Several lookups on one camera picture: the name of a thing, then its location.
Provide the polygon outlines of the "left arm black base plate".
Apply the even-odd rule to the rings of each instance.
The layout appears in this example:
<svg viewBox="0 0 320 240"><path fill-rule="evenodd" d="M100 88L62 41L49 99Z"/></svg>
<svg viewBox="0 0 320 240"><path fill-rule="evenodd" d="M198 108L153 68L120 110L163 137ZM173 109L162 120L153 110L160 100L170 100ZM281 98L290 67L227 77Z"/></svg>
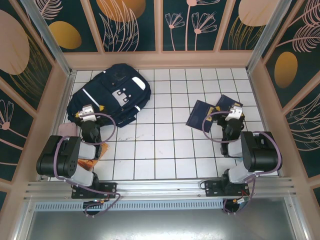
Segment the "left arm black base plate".
<svg viewBox="0 0 320 240"><path fill-rule="evenodd" d="M88 186L91 190L96 190L102 193L92 192L81 187L72 186L71 198L72 199L114 199L116 196L114 194L117 190L117 183L115 182L102 182L102 183L93 183L92 186Z"/></svg>

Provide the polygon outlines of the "orange book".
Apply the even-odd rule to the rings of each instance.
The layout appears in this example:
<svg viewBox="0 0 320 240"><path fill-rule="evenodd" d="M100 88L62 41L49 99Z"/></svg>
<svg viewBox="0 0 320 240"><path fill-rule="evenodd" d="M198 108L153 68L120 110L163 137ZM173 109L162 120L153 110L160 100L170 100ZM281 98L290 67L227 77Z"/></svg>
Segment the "orange book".
<svg viewBox="0 0 320 240"><path fill-rule="evenodd" d="M99 152L98 159L81 159L81 158L79 158L77 161L78 165L87 171L93 171L93 168L95 167L95 165L98 163L99 160L102 159L103 155L108 151L109 145L107 143L103 143L102 145L100 145L100 148L101 148L101 150Z"/></svg>

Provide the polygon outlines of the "aluminium frame post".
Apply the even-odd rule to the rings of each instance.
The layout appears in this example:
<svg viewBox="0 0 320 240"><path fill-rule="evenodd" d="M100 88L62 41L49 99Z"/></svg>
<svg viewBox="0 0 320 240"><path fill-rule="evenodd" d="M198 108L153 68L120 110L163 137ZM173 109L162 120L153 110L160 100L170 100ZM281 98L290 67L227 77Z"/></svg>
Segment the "aluminium frame post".
<svg viewBox="0 0 320 240"><path fill-rule="evenodd" d="M29 14L31 20L34 22L36 28L41 33L44 41L49 47L51 53L54 55L55 60L60 65L63 72L70 77L74 71L69 66L64 54L52 35L45 19L41 16L41 13L33 0L21 0L26 12Z"/></svg>
<svg viewBox="0 0 320 240"><path fill-rule="evenodd" d="M272 37L275 35L279 25L281 24L284 16L290 8L292 0L279 0L277 3L268 23L266 24L260 38L258 39L251 57L246 65L246 72L250 75L259 62L263 52L267 48Z"/></svg>

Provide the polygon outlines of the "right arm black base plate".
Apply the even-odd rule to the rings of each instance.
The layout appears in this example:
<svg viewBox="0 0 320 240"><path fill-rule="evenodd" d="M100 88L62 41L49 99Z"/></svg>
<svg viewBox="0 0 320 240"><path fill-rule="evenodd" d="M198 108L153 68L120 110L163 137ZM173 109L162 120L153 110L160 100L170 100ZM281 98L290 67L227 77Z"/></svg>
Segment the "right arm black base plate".
<svg viewBox="0 0 320 240"><path fill-rule="evenodd" d="M207 180L204 182L204 190L207 197L240 198L243 196L250 196L250 190L246 183Z"/></svg>

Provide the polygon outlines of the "navy book yellow label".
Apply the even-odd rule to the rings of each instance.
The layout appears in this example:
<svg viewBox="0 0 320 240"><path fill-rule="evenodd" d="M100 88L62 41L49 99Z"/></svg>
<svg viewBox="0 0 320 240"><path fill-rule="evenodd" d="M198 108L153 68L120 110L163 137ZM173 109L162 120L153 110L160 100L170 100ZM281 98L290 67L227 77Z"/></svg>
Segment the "navy book yellow label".
<svg viewBox="0 0 320 240"><path fill-rule="evenodd" d="M243 104L226 96L222 95L216 104L218 111L228 112L233 106L243 107Z"/></svg>
<svg viewBox="0 0 320 240"><path fill-rule="evenodd" d="M186 125L196 129L196 130L202 130L202 123L208 115L214 112L215 106L208 104L206 102L203 102L201 100L197 100L191 114L186 122ZM204 122L204 131L206 133L209 133L211 130L212 124L213 124L213 117L207 117Z"/></svg>

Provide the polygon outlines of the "navy blue backpack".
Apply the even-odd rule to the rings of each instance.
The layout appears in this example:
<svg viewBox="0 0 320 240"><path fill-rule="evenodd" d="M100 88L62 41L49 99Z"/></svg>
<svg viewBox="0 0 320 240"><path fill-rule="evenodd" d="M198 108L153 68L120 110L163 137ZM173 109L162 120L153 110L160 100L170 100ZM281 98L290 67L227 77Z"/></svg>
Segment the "navy blue backpack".
<svg viewBox="0 0 320 240"><path fill-rule="evenodd" d="M136 115L151 98L151 87L146 79L126 63L118 63L97 74L72 95L66 108L68 120L75 122L75 114L83 106L92 105L94 112L105 107L117 127L122 128L136 120Z"/></svg>

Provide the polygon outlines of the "aluminium mounting rail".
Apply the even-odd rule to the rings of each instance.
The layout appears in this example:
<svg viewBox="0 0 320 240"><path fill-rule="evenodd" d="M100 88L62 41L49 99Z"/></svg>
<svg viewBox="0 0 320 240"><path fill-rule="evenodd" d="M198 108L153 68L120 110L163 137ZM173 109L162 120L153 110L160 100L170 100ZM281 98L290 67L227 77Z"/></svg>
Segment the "aluminium mounting rail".
<svg viewBox="0 0 320 240"><path fill-rule="evenodd" d="M200 188L201 179L174 180L119 180L116 192L121 200L195 200L204 199L206 193ZM291 178L259 177L256 179L255 198L293 197L297 190ZM29 182L23 195L24 200L70 201L71 185L63 181Z"/></svg>

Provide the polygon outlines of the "grey metal sheet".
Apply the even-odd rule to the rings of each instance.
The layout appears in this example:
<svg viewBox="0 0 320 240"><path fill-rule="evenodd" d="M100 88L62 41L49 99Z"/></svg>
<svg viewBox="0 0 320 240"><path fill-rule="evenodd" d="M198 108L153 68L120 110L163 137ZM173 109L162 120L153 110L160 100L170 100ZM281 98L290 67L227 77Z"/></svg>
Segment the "grey metal sheet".
<svg viewBox="0 0 320 240"><path fill-rule="evenodd" d="M283 208L255 216L220 209L111 211L87 218L82 212L35 212L20 240L300 240Z"/></svg>

